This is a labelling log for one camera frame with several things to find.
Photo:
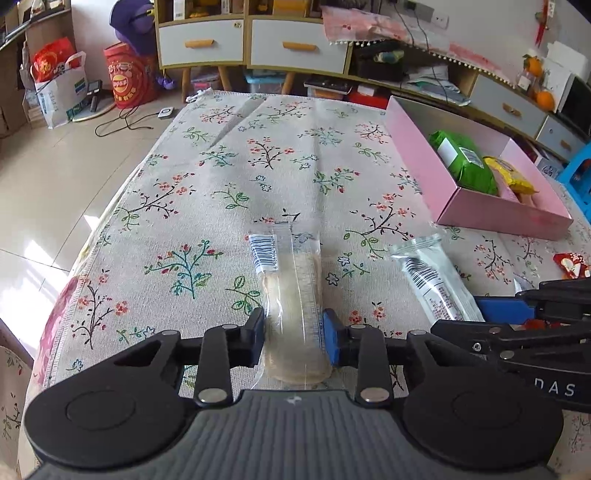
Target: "power outlet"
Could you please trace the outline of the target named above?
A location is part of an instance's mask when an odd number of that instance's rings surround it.
[[[445,30],[449,23],[449,15],[442,14],[441,12],[433,12],[431,23]]]

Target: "circular disc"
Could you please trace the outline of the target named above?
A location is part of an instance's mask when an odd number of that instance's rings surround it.
[[[510,374],[442,367],[408,395],[402,420],[431,455],[474,470],[526,468],[550,457],[560,407]]]
[[[185,414],[177,393],[140,369],[121,370],[114,369],[108,387],[94,387],[96,378],[82,372],[31,402],[25,428],[42,459],[84,470],[120,468],[175,441]]]

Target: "pink floral fabric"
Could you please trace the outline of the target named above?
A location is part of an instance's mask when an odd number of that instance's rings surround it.
[[[561,278],[557,252],[591,260],[591,228],[551,180],[574,218],[560,242],[431,222],[383,114],[335,100],[226,92],[187,105],[113,209],[67,308],[58,308],[44,387],[164,329],[186,338],[242,324],[261,305],[245,238],[257,223],[312,225],[322,242],[323,306],[395,338],[430,324],[403,273],[385,261],[388,245],[439,233],[474,295],[512,296],[514,279],[536,287]],[[354,384],[351,369],[338,374]],[[235,391],[255,375],[235,369]],[[192,394],[194,378],[187,368],[182,394]],[[392,381],[406,395],[400,369]],[[569,471],[591,458],[591,431],[588,415],[565,418],[552,462]]]
[[[445,55],[452,60],[467,63],[474,68],[492,73],[511,83],[497,64],[482,55],[478,55],[469,48],[450,41],[439,33],[421,30],[413,25],[404,25],[402,21],[395,18],[354,8],[344,9],[323,6],[322,18],[324,33],[330,41],[368,41],[393,38],[423,50]]]

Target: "wall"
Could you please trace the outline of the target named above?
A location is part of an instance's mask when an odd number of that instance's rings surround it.
[[[429,30],[448,38],[498,64],[514,78],[523,67],[522,56],[534,47],[538,23],[535,13],[543,0],[419,0],[449,15],[446,30],[421,22]],[[396,16],[384,2],[382,14]],[[591,24],[566,0],[556,0],[553,25],[544,34],[540,53],[546,55],[546,42],[559,40],[591,59]]]
[[[86,52],[86,75],[89,80],[111,83],[103,50],[118,42],[109,25],[116,0],[72,0],[72,19],[76,47]]]

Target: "yellow snack bag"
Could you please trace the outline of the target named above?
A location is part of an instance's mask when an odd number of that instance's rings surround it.
[[[495,157],[483,157],[483,160],[490,168],[494,168],[501,174],[513,193],[521,193],[524,195],[538,193],[534,186],[505,160]]]

